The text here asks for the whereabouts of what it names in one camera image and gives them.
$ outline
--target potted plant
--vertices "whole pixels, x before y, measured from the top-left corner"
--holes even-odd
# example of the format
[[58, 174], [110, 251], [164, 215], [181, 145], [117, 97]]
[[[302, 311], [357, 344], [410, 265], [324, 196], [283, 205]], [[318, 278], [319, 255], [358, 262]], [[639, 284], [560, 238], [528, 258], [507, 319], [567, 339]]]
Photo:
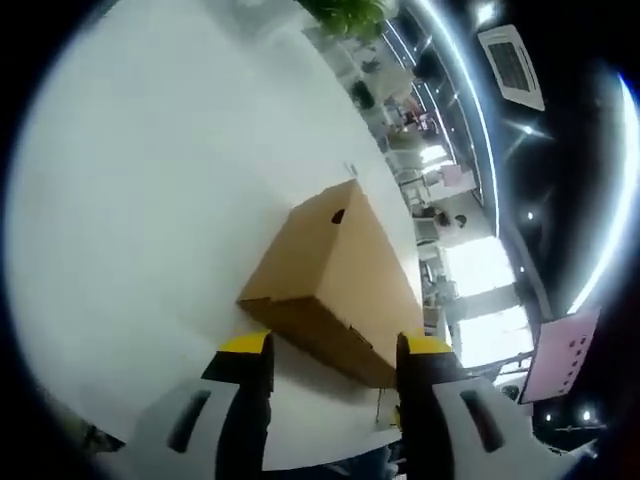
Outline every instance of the potted plant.
[[382, 33], [384, 0], [298, 0], [330, 34], [376, 38]]

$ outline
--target desk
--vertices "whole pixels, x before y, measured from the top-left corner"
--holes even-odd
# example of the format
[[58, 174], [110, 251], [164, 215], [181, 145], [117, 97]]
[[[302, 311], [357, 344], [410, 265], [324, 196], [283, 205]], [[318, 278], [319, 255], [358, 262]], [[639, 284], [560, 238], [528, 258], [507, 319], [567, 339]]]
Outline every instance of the desk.
[[[54, 397], [124, 441], [218, 345], [260, 328], [240, 289], [289, 209], [352, 172], [420, 296], [411, 219], [348, 95], [301, 33], [249, 43], [229, 5], [118, 2], [60, 57], [16, 152], [20, 345]], [[376, 432], [377, 391], [276, 352], [266, 469], [399, 437]]]

